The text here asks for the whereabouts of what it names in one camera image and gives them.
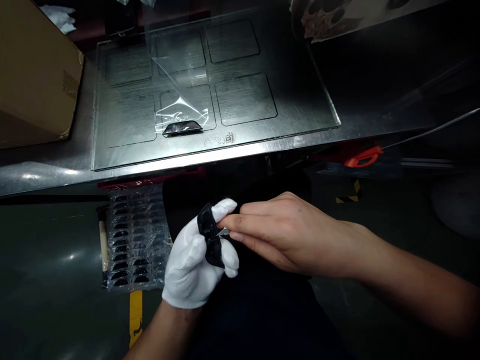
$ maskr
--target hand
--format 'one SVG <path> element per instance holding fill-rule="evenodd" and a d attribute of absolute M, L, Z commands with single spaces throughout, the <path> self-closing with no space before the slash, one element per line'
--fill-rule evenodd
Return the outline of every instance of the hand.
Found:
<path fill-rule="evenodd" d="M 219 226 L 276 267 L 305 275 L 350 278 L 381 241 L 365 227 L 335 220 L 291 192 L 246 203 Z"/>
<path fill-rule="evenodd" d="M 211 208 L 215 222 L 219 222 L 237 207 L 226 198 Z M 210 265 L 205 260 L 207 243 L 200 235 L 197 217 L 178 234 L 166 264 L 165 286 L 161 297 L 181 309 L 196 309 L 207 302 L 210 294 L 225 273 L 229 278 L 238 274 L 239 256 L 233 245 L 220 237 L 221 259 L 225 269 Z"/>

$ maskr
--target bare hand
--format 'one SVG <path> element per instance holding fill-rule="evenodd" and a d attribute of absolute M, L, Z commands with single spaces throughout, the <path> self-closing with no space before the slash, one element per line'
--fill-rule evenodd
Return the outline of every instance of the bare hand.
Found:
<path fill-rule="evenodd" d="M 298 274 L 351 278 L 380 238 L 365 227 L 328 216 L 291 192 L 246 203 L 219 227 L 276 267 Z"/>

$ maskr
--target square recess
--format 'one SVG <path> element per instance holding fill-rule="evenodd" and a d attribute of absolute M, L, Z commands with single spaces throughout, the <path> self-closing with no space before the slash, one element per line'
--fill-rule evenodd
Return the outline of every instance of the square recess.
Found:
<path fill-rule="evenodd" d="M 108 107 L 106 145 L 109 148 L 153 141 L 155 133 L 155 105 L 151 95 L 122 94 Z"/>
<path fill-rule="evenodd" d="M 110 86 L 150 79 L 147 47 L 118 47 L 106 54 L 106 81 Z"/>
<path fill-rule="evenodd" d="M 278 115 L 267 76 L 263 73 L 215 84 L 221 123 L 231 126 Z"/>
<path fill-rule="evenodd" d="M 205 32 L 212 63 L 260 53 L 254 29 L 248 20 L 209 27 Z"/>
<path fill-rule="evenodd" d="M 181 97 L 182 99 L 176 91 L 166 91 L 160 94 L 160 108 L 163 110 L 156 112 L 157 131 L 163 132 L 175 119 L 179 121 L 194 120 L 203 128 L 203 131 L 215 129 L 217 122 L 215 121 L 210 85 L 184 88 L 181 91 Z M 201 116 L 205 114 L 205 109 L 208 111 L 208 120 Z"/>
<path fill-rule="evenodd" d="M 198 31 L 167 33 L 155 39 L 156 62 L 160 75 L 201 68 L 205 65 L 204 47 Z"/>

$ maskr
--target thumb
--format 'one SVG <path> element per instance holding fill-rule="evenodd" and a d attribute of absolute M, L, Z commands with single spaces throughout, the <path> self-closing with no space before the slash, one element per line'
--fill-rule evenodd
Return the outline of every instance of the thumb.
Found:
<path fill-rule="evenodd" d="M 184 274 L 191 272 L 202 263 L 206 252 L 207 243 L 205 242 L 205 237 L 200 234 L 193 235 L 191 242 L 179 255 L 178 270 L 181 270 Z"/>
<path fill-rule="evenodd" d="M 245 235 L 239 232 L 231 231 L 230 237 L 238 241 L 239 243 L 244 244 L 247 248 L 252 250 L 254 253 L 257 253 L 265 260 L 269 261 L 272 264 L 276 264 L 279 261 L 282 261 L 284 257 L 280 251 L 278 251 L 271 243 L 263 241 L 258 237 Z"/>

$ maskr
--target cardboard box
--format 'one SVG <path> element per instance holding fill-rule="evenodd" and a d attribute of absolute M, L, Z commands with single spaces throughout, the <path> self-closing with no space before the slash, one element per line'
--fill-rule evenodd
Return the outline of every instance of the cardboard box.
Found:
<path fill-rule="evenodd" d="M 0 1 L 0 149 L 66 139 L 84 55 L 30 0 Z"/>

